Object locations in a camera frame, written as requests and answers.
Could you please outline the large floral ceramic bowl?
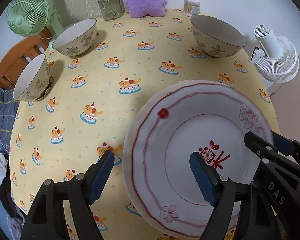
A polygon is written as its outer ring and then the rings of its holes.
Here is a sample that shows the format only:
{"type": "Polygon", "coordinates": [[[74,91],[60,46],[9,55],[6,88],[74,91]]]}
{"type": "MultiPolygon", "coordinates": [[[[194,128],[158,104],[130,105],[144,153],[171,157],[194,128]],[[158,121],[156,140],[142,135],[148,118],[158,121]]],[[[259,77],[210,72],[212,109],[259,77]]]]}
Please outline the large floral ceramic bowl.
{"type": "Polygon", "coordinates": [[[247,45],[236,28],[218,18],[196,15],[190,21],[195,41],[211,57],[231,57],[247,45]]]}

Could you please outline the red pattern white plate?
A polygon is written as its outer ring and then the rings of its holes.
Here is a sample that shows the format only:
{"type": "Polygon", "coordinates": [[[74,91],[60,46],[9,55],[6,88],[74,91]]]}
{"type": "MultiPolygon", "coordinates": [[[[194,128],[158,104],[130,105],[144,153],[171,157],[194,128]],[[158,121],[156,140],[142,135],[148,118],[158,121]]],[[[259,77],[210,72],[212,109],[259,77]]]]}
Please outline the red pattern white plate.
{"type": "Polygon", "coordinates": [[[154,228],[197,238],[212,206],[190,168],[198,152],[218,174],[252,181],[259,159],[244,144],[254,132],[272,142],[270,126],[245,95],[214,81],[180,81],[154,94],[140,109],[123,146],[127,193],[154,228]]]}

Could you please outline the white standing fan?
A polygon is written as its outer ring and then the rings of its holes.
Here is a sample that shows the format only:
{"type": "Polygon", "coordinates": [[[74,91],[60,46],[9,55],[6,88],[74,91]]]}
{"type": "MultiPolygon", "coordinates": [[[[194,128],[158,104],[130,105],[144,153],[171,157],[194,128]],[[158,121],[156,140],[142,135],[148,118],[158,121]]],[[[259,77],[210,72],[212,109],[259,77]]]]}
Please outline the white standing fan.
{"type": "Polygon", "coordinates": [[[299,58],[294,44],[287,37],[274,33],[266,24],[254,29],[255,47],[250,61],[260,75],[272,83],[287,83],[299,70],[299,58]]]}

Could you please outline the cotton swab container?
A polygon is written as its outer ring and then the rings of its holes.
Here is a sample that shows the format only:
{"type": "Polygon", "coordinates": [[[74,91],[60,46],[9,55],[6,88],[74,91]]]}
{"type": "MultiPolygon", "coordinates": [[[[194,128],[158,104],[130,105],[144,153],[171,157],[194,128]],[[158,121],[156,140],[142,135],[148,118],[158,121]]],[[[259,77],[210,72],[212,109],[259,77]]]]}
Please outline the cotton swab container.
{"type": "Polygon", "coordinates": [[[199,0],[184,0],[183,14],[188,17],[198,15],[200,13],[199,0]]]}

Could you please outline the green desk fan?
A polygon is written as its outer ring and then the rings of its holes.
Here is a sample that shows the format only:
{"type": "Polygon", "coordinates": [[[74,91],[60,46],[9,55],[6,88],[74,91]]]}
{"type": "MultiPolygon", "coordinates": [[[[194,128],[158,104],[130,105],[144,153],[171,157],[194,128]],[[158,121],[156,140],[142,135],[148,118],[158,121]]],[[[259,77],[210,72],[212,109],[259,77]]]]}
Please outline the green desk fan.
{"type": "Polygon", "coordinates": [[[50,50],[64,30],[54,0],[11,0],[7,6],[6,22],[12,32],[23,37],[38,35],[46,26],[51,26],[54,34],[46,39],[50,50]]]}

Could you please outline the glass jar black lid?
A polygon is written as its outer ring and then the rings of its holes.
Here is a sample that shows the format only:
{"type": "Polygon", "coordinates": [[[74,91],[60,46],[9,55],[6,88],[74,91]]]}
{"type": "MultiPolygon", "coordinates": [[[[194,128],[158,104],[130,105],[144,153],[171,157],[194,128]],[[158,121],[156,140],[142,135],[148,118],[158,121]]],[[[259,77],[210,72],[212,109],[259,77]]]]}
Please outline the glass jar black lid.
{"type": "Polygon", "coordinates": [[[123,16],[121,0],[97,0],[105,21],[115,20],[123,16]]]}

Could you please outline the beige door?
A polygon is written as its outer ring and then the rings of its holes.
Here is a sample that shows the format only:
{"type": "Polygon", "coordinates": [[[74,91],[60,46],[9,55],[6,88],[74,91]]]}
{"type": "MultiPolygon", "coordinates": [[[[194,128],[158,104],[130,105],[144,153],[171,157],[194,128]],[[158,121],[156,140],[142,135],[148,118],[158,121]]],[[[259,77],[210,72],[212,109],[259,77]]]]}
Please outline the beige door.
{"type": "Polygon", "coordinates": [[[300,141],[300,56],[285,82],[268,89],[281,135],[300,141]]]}

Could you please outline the orange wooden chair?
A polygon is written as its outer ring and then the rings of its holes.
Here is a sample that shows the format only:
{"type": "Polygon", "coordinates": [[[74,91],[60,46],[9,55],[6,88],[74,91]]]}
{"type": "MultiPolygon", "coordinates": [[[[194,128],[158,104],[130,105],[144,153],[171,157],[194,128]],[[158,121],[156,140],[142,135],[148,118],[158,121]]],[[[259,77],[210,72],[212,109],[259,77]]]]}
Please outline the orange wooden chair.
{"type": "Polygon", "coordinates": [[[52,37],[51,31],[45,27],[38,35],[27,37],[13,46],[0,62],[0,88],[14,88],[29,64],[26,58],[31,61],[44,53],[52,37]]]}

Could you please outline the yellow patterned tablecloth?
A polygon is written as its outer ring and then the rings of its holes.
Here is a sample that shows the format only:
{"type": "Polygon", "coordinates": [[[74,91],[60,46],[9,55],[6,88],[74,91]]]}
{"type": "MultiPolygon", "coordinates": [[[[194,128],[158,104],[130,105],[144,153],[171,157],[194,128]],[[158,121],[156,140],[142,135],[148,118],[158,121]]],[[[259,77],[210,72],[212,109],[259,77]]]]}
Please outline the yellow patterned tablecloth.
{"type": "Polygon", "coordinates": [[[180,10],[159,18],[99,19],[97,29],[97,40],[85,55],[71,59],[47,51],[54,87],[42,101],[18,107],[10,143],[13,200],[28,213],[44,180],[71,179],[111,149],[115,166],[91,208],[103,237],[172,239],[137,213],[125,188],[122,150],[134,116],[153,94],[181,80],[232,85],[278,132],[274,107],[247,53],[206,56],[180,10]]]}

